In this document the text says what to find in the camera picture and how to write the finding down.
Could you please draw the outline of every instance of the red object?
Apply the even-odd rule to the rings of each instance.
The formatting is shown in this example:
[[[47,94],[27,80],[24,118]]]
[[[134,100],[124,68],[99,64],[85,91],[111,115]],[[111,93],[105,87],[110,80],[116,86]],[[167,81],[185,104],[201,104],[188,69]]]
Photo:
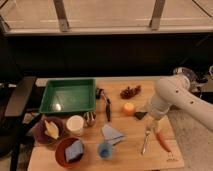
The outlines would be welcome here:
[[[78,160],[76,160],[74,162],[69,162],[69,163],[66,162],[66,158],[65,158],[65,149],[67,147],[69,147],[70,145],[72,145],[77,140],[78,140],[77,138],[71,138],[71,137],[65,138],[57,146],[56,151],[55,151],[55,159],[60,166],[62,166],[64,168],[68,168],[68,169],[78,166],[83,155],[81,155],[78,158]]]
[[[167,151],[168,153],[172,152],[171,149],[169,148],[168,144],[166,143],[166,141],[165,141],[165,139],[164,139],[163,134],[162,134],[161,131],[156,132],[156,133],[155,133],[155,136],[156,136],[158,142],[160,143],[161,147],[162,147],[165,151]]]

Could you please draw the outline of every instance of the utensil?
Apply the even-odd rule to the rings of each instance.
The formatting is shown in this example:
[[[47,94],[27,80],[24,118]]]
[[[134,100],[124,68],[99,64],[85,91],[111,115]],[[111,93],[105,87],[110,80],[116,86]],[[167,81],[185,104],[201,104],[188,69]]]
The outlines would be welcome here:
[[[101,95],[106,103],[106,117],[107,117],[107,121],[110,122],[110,118],[111,118],[111,109],[110,109],[110,104],[111,101],[110,99],[106,96],[104,89],[101,88],[96,88],[96,98],[100,99]]]
[[[148,143],[148,140],[149,140],[150,133],[151,133],[151,127],[147,126],[146,131],[145,131],[144,143],[143,143],[143,147],[142,147],[142,150],[141,150],[141,155],[144,155],[144,153],[146,152],[146,147],[147,147],[147,143]]]

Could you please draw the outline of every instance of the fork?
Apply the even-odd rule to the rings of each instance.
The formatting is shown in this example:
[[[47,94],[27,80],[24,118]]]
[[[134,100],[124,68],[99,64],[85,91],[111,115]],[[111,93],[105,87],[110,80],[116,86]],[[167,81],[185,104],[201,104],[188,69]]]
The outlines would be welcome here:
[[[146,152],[146,147],[147,147],[147,142],[149,140],[149,135],[151,133],[151,127],[147,126],[146,127],[146,131],[145,131],[145,139],[144,139],[144,143],[143,143],[143,147],[141,149],[141,155],[144,155],[144,153]]]

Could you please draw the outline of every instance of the blue cup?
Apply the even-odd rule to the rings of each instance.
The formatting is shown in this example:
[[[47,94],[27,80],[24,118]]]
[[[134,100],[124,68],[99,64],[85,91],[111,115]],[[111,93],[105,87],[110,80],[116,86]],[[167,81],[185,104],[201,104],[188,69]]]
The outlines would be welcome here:
[[[102,159],[108,159],[112,156],[112,145],[107,141],[104,141],[99,144],[97,152]]]

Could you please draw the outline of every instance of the orange bowl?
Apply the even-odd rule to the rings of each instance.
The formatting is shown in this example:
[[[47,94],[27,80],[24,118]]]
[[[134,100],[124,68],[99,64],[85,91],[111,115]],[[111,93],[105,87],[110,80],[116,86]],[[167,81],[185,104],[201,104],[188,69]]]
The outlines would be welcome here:
[[[77,158],[75,161],[73,162],[66,162],[66,158],[65,158],[65,149],[67,147],[69,147],[70,145],[72,145],[75,141],[77,141],[77,138],[65,138],[63,139],[57,146],[56,151],[55,151],[55,159],[57,161],[57,163],[64,167],[64,168],[74,168],[79,164],[79,161],[81,160],[82,156],[79,156],[79,158]]]

